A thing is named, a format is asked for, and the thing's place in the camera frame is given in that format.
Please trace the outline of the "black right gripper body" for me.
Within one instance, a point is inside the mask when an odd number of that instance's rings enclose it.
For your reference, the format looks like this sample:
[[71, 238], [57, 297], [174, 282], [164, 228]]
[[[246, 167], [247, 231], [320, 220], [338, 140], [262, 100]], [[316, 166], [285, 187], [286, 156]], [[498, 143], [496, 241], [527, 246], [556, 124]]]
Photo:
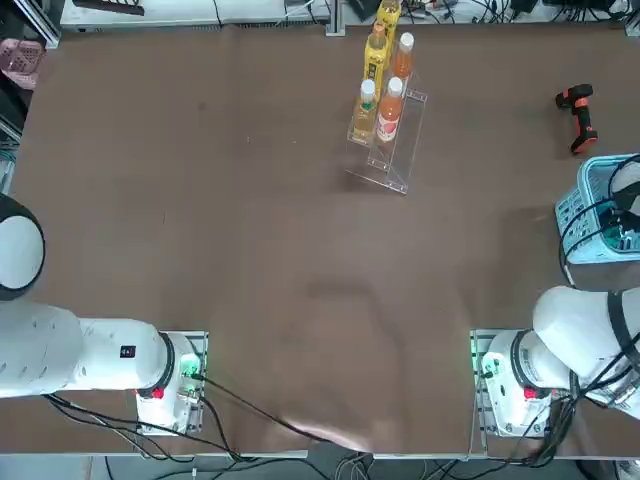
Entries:
[[602, 226], [613, 227], [620, 235], [639, 234], [639, 206], [636, 201], [611, 199], [605, 203], [602, 213]]

